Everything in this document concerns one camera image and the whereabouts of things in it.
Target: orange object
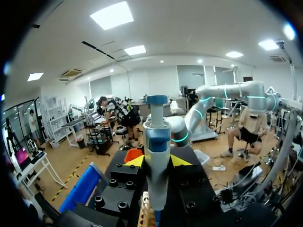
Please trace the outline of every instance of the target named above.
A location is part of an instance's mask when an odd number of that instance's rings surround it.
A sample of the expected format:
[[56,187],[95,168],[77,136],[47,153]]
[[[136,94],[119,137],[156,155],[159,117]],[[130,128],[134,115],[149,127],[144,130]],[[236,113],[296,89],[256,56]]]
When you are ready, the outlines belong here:
[[124,158],[124,162],[129,162],[135,158],[140,157],[141,155],[143,155],[143,153],[140,149],[137,148],[130,149]]

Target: ceiling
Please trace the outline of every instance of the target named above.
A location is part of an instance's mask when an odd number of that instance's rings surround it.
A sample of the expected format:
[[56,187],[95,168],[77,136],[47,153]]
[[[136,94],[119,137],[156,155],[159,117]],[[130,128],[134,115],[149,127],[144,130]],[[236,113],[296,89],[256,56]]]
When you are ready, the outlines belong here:
[[[287,41],[282,32],[285,22],[257,0],[127,0],[134,22],[109,30],[103,30],[90,18],[96,11],[121,1],[54,0],[36,21],[40,27],[30,29],[12,63],[6,101],[54,83],[71,68],[96,78],[110,75],[111,68],[117,74],[143,67],[193,65],[198,58],[211,66],[275,66],[277,63],[269,56],[283,56],[281,51],[267,52],[258,46],[268,38],[285,40],[295,65],[303,66],[294,42]],[[123,49],[137,45],[144,45],[147,52],[125,56]],[[225,56],[230,51],[244,56],[230,59]],[[29,74],[37,72],[44,72],[41,79],[27,82]]]

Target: ceiling light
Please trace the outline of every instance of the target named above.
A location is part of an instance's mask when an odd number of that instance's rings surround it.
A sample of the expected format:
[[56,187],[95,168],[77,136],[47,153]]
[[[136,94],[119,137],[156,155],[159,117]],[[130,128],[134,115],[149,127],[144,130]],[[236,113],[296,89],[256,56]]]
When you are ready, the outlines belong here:
[[101,9],[90,17],[104,30],[134,21],[126,1]]
[[32,73],[29,75],[29,78],[27,79],[28,82],[33,81],[33,80],[38,80],[42,77],[44,73],[39,72],[39,73]]
[[243,54],[236,52],[236,51],[232,51],[232,52],[227,53],[226,56],[230,57],[230,58],[239,58],[239,57],[242,57]]
[[283,32],[289,40],[294,39],[295,31],[294,31],[294,28],[290,24],[287,24],[287,25],[284,26]]
[[258,44],[267,51],[274,50],[274,49],[279,49],[278,45],[272,39],[267,39],[267,40],[265,40],[263,42],[260,42]]
[[124,50],[129,56],[140,54],[140,53],[146,53],[146,49],[143,45],[126,48]]

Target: blue cap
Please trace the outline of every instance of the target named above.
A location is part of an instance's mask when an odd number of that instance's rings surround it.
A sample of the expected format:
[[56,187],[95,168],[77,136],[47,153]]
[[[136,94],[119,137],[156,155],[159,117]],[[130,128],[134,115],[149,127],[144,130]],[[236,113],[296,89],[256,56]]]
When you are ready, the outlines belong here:
[[147,104],[165,104],[167,103],[167,96],[157,95],[157,96],[147,96]]
[[152,152],[163,152],[170,141],[169,129],[149,129],[146,131],[147,147]]

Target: pink screen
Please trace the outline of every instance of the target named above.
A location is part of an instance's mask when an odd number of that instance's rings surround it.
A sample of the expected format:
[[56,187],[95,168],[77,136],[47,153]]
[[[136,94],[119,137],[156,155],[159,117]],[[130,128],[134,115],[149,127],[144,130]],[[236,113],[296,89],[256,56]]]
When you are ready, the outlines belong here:
[[24,160],[27,158],[28,158],[28,154],[25,151],[25,148],[21,148],[19,151],[16,152],[16,159],[17,159],[19,165],[21,163],[23,163]]

